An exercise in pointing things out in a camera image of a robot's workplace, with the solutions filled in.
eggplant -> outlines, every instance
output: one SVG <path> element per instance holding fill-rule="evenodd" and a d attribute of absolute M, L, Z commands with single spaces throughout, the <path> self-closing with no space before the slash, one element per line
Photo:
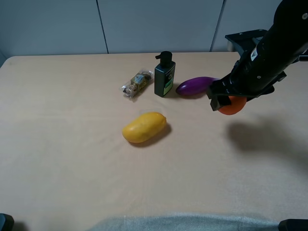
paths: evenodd
<path fill-rule="evenodd" d="M 218 80 L 219 78 L 212 77 L 197 77 L 191 78 L 182 82 L 178 88 L 175 90 L 179 95 L 196 95 L 206 92 L 207 88 L 212 84 L 212 82 Z"/>

mango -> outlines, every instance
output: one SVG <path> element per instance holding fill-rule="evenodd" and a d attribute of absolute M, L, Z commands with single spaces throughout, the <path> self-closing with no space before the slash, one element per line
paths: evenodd
<path fill-rule="evenodd" d="M 123 137 L 131 143 L 142 143 L 155 136 L 166 126 L 167 120 L 158 112 L 142 114 L 122 130 Z"/>

gray cloth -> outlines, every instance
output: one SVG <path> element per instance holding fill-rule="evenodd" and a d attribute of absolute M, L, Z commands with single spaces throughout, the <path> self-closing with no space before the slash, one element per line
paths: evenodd
<path fill-rule="evenodd" d="M 180 214 L 111 218 L 89 231 L 278 231 L 278 223 L 247 217 Z"/>

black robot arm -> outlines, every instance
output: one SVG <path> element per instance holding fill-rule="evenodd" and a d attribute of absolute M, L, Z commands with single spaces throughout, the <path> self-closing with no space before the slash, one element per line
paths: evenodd
<path fill-rule="evenodd" d="M 230 105 L 228 96 L 247 97 L 247 101 L 274 92 L 284 69 L 306 61 L 308 49 L 308 0 L 283 0 L 273 26 L 266 30 L 228 35 L 241 55 L 231 73 L 215 81 L 207 90 L 213 111 Z"/>

white wall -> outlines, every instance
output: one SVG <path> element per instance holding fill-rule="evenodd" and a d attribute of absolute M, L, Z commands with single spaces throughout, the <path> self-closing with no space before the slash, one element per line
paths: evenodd
<path fill-rule="evenodd" d="M 0 46 L 7 58 L 107 53 L 96 0 L 0 0 Z"/>
<path fill-rule="evenodd" d="M 226 51 L 226 35 L 248 30 L 268 30 L 281 0 L 226 0 L 212 51 Z"/>
<path fill-rule="evenodd" d="M 110 53 L 209 51 L 223 0 L 99 0 Z"/>
<path fill-rule="evenodd" d="M 4 64 L 6 58 L 2 55 L 1 51 L 0 51 L 0 67 L 2 66 L 2 64 Z"/>

